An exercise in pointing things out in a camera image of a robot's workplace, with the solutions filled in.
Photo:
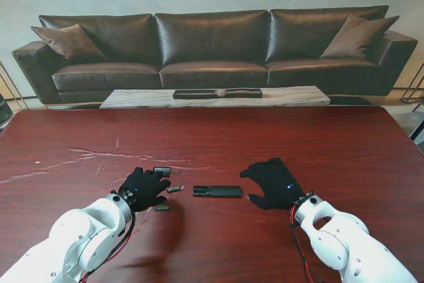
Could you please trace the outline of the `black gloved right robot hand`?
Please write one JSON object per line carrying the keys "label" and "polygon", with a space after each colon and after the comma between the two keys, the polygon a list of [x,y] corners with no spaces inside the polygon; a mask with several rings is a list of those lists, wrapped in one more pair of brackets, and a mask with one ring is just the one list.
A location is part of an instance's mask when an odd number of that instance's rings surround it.
{"label": "black gloved right robot hand", "polygon": [[248,198],[263,210],[289,210],[307,197],[281,158],[251,164],[240,177],[250,178],[260,186],[264,195],[248,194]]}

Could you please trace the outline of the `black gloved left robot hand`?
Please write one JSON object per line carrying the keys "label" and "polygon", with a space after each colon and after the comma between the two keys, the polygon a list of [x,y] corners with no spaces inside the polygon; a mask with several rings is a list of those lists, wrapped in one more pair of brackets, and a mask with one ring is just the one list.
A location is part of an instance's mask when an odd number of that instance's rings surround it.
{"label": "black gloved left robot hand", "polygon": [[162,175],[162,172],[144,171],[141,167],[136,167],[120,186],[118,195],[128,203],[133,212],[163,204],[167,199],[160,194],[171,186],[171,182]]}

